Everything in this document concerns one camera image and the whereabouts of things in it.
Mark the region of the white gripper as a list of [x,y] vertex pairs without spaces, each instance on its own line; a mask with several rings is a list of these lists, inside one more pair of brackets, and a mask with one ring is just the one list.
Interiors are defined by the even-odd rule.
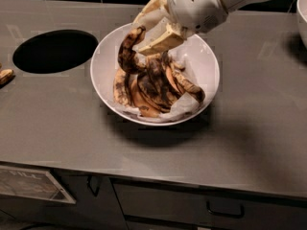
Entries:
[[227,17],[223,0],[150,0],[132,22],[133,28],[147,30],[136,52],[148,56],[172,50],[184,43],[187,30],[207,34]]

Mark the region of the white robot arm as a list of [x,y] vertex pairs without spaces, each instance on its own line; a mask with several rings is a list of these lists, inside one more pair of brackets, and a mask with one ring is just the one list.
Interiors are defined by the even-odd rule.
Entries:
[[142,55],[162,53],[198,33],[208,33],[242,7],[271,0],[150,0],[132,26],[146,28],[142,42],[133,49]]

